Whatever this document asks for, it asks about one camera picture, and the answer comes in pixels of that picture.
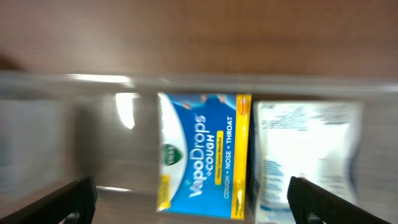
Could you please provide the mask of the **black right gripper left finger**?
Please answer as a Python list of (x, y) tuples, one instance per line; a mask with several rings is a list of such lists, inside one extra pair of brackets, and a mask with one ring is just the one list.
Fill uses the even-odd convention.
[(26, 207), (1, 218), (1, 224), (91, 224), (97, 189), (91, 176), (74, 180)]

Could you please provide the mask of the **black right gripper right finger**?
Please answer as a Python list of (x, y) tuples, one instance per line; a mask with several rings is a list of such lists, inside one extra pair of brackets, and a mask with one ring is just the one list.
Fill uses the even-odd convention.
[(287, 199), (295, 222), (299, 224), (311, 223), (311, 215), (317, 216), (319, 222), (327, 224), (388, 224), (387, 221), (301, 177), (290, 178)]

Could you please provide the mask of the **blue VapoDrops lozenge box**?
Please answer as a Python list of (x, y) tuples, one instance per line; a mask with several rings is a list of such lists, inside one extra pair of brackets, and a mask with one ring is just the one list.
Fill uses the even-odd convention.
[(250, 94), (162, 93), (157, 211), (244, 219)]

